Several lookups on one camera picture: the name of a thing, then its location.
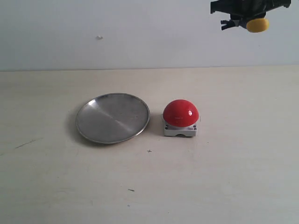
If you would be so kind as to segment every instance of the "red dome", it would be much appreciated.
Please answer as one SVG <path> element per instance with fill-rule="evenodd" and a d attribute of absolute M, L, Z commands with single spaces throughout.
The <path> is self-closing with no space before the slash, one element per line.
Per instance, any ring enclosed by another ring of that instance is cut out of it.
<path fill-rule="evenodd" d="M 163 118 L 172 126 L 188 127 L 196 123 L 199 113 L 191 102 L 184 99 L 177 99 L 165 107 Z"/>

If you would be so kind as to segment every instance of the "yellow ball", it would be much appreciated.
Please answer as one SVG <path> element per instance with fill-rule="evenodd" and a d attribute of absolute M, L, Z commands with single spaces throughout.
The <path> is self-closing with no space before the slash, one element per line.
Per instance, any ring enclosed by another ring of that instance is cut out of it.
<path fill-rule="evenodd" d="M 267 30 L 269 28 L 269 20 L 265 18 L 258 18 L 250 20 L 246 24 L 246 29 L 251 33 L 259 33 Z"/>

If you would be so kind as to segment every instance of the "metal plate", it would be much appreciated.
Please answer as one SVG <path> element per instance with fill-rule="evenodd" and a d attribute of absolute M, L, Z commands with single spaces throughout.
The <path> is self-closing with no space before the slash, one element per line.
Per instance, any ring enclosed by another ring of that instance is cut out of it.
<path fill-rule="evenodd" d="M 77 129 L 90 141 L 114 144 L 137 136 L 150 120 L 148 106 L 141 99 L 110 93 L 84 105 L 77 114 Z"/>

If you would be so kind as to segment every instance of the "scratch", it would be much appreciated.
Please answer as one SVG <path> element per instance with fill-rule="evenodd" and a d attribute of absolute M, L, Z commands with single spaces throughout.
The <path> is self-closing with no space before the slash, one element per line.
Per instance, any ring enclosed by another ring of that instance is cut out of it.
<path fill-rule="evenodd" d="M 21 148 L 21 147 L 23 147 L 24 145 L 30 144 L 30 143 L 32 143 L 32 142 L 35 142 L 35 141 L 38 141 L 38 140 L 41 140 L 41 139 L 43 139 L 43 138 L 33 139 L 33 140 L 31 140 L 31 141 L 29 141 L 29 142 L 26 142 L 26 143 L 24 143 L 24 144 L 22 144 L 22 145 L 20 145 L 20 146 L 18 146 L 18 147 L 16 147 L 16 148 L 14 148 L 14 149 Z"/>

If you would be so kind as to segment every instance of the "white wall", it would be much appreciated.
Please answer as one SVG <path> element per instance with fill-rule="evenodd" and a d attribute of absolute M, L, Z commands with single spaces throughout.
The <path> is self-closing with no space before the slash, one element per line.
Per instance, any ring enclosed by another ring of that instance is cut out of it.
<path fill-rule="evenodd" d="M 299 63 L 298 6 L 251 34 L 221 31 L 229 15 L 211 15 L 209 0 L 2 0 L 0 70 Z"/>

